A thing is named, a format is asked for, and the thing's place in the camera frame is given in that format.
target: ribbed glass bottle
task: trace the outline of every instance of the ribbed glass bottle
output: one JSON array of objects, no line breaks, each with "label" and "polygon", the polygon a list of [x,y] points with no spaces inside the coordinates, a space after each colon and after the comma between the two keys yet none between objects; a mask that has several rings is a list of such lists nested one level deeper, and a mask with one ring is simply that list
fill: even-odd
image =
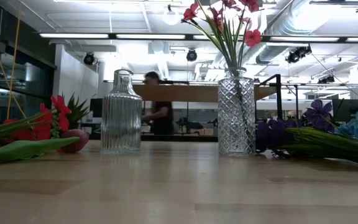
[{"label": "ribbed glass bottle", "polygon": [[103,98],[101,152],[132,154],[140,151],[142,97],[132,87],[129,70],[114,72],[114,86]]}]

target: track light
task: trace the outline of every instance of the track light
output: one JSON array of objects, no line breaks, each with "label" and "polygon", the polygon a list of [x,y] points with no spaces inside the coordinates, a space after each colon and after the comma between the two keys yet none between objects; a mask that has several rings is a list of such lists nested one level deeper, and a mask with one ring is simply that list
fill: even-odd
[{"label": "track light", "polygon": [[94,65],[94,64],[96,64],[96,62],[97,62],[97,59],[94,57],[93,52],[86,53],[86,55],[84,57],[85,65]]},{"label": "track light", "polygon": [[335,78],[333,75],[330,75],[328,77],[325,78],[320,78],[317,82],[317,84],[329,84],[329,83],[334,83],[335,82]]},{"label": "track light", "polygon": [[188,62],[194,62],[197,60],[197,53],[195,49],[190,49],[187,53],[186,59]]},{"label": "track light", "polygon": [[285,58],[285,60],[288,63],[297,63],[302,58],[306,57],[306,55],[311,53],[311,47],[310,45],[307,47],[297,47],[296,50],[290,51],[290,54],[288,57]]}]

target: wooden tabletop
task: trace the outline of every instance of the wooden tabletop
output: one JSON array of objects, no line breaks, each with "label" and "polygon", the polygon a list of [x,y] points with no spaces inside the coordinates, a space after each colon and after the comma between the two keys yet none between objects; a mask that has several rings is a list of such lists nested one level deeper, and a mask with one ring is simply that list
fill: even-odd
[{"label": "wooden tabletop", "polygon": [[217,143],[142,142],[138,156],[0,164],[0,223],[358,223],[358,166],[218,156]]}]

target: glass bottle neck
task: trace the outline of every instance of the glass bottle neck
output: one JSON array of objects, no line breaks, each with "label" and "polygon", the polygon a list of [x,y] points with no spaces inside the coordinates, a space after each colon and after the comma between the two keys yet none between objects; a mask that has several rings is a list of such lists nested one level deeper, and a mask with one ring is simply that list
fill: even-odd
[{"label": "glass bottle neck", "polygon": [[133,93],[131,76],[128,74],[114,74],[113,89],[120,93]]}]

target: green leaf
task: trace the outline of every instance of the green leaf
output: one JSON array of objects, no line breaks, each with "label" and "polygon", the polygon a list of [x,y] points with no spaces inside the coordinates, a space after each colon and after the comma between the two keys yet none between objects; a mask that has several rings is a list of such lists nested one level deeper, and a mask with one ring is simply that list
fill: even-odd
[{"label": "green leaf", "polygon": [[63,139],[48,139],[42,141],[16,141],[0,147],[0,162],[30,159],[34,156],[41,156],[48,151],[60,149],[73,142],[78,141],[78,137]]}]

